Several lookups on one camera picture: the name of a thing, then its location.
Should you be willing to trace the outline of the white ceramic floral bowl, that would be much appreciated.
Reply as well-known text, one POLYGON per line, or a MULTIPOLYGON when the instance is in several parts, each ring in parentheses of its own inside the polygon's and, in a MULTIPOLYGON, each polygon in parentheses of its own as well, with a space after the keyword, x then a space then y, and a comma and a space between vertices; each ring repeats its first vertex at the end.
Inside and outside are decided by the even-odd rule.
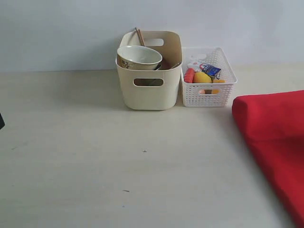
POLYGON ((162 55, 149 47, 130 45, 117 49, 117 64, 128 70, 154 70, 162 55))

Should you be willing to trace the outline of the yellow cheese wedge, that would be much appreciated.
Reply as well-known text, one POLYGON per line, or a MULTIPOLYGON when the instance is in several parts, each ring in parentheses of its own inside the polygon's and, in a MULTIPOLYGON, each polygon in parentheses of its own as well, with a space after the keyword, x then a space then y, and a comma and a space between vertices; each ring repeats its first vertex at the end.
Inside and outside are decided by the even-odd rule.
MULTIPOLYGON (((225 83, 226 81, 223 79, 214 79, 213 83, 225 83)), ((212 94, 218 94, 219 93, 219 89, 212 89, 212 94)))

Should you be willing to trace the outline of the yellow lemon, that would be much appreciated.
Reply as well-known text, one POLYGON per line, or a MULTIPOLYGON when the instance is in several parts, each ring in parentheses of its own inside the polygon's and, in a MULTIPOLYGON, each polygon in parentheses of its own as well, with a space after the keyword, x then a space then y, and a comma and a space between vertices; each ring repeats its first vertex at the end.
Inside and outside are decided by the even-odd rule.
POLYGON ((210 76, 203 72, 196 72, 193 77, 193 83, 212 83, 212 79, 210 76))

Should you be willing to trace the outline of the white perforated plastic basket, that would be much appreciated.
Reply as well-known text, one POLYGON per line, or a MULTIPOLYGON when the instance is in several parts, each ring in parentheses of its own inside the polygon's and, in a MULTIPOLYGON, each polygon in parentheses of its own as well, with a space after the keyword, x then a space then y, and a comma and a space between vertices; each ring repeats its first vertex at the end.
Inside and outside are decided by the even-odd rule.
POLYGON ((180 76, 182 99, 185 107, 224 107, 228 103, 237 78, 231 68, 231 65, 224 53, 219 47, 183 47, 182 73, 180 76), (187 64, 200 59, 215 67, 221 69, 220 79, 225 83, 185 83, 184 75, 187 70, 187 64), (218 94, 212 94, 212 89, 219 89, 218 94), (205 90, 205 94, 199 94, 200 90, 205 90))

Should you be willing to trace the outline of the red grilled sausage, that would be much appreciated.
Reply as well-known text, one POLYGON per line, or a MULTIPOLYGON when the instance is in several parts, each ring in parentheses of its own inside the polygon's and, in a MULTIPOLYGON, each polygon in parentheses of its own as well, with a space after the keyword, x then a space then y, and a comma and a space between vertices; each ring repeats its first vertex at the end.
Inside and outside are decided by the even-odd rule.
POLYGON ((188 68, 184 75, 184 82, 192 84, 194 75, 195 75, 195 70, 193 68, 188 68))

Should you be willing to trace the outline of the brown wooden plate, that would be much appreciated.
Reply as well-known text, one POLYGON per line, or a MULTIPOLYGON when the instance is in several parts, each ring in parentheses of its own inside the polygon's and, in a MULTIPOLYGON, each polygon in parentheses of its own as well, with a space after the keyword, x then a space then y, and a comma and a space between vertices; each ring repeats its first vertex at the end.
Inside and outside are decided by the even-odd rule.
POLYGON ((169 61, 167 61, 166 59, 163 59, 161 62, 161 67, 160 70, 169 70, 172 69, 172 67, 175 65, 176 63, 170 63, 169 61))

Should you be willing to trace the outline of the steel table knife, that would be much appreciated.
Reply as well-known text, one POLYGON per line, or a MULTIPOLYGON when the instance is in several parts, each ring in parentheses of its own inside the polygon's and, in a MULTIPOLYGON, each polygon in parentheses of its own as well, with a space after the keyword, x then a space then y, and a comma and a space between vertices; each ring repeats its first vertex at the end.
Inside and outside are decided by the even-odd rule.
POLYGON ((177 67, 180 66, 181 64, 182 64, 182 62, 179 62, 179 63, 173 65, 169 70, 174 69, 174 68, 177 68, 177 67))

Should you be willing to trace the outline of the blue white milk carton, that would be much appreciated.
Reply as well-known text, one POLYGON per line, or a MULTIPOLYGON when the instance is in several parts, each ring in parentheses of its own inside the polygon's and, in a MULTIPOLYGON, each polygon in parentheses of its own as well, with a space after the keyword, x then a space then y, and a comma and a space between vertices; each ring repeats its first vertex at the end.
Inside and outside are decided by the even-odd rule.
POLYGON ((195 73, 203 72, 211 77, 211 79, 220 79, 221 69, 217 68, 209 63, 202 60, 192 60, 187 64, 187 68, 192 68, 195 73))

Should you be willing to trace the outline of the red tablecloth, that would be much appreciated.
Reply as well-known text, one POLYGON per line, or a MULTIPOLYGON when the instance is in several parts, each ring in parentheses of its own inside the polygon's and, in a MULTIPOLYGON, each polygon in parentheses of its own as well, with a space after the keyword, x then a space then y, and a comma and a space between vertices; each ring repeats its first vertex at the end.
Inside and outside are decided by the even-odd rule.
POLYGON ((232 116, 251 154, 298 228, 304 226, 304 92, 243 95, 232 116))

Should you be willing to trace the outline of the dark wooden spoon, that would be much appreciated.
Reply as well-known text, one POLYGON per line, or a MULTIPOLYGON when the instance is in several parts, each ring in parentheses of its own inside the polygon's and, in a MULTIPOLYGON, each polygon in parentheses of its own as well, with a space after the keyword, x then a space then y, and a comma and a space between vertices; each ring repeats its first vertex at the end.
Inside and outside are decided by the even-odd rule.
POLYGON ((141 86, 155 86, 156 80, 157 79, 143 78, 141 79, 141 86))

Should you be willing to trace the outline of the cream plastic storage bin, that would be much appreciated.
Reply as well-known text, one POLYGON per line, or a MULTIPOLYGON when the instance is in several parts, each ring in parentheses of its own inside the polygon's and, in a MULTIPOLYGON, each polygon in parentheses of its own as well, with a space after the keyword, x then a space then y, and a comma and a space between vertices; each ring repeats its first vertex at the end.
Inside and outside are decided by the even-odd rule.
MULTIPOLYGON (((154 49, 170 63, 183 61, 180 36, 171 31, 141 31, 145 47, 154 49)), ((120 46, 138 45, 136 32, 125 34, 120 46)), ((125 104, 134 110, 166 110, 176 104, 181 65, 171 70, 160 70, 161 63, 154 70, 128 70, 116 66, 120 80, 120 88, 125 104), (141 86, 141 79, 157 79, 155 86, 141 86)))

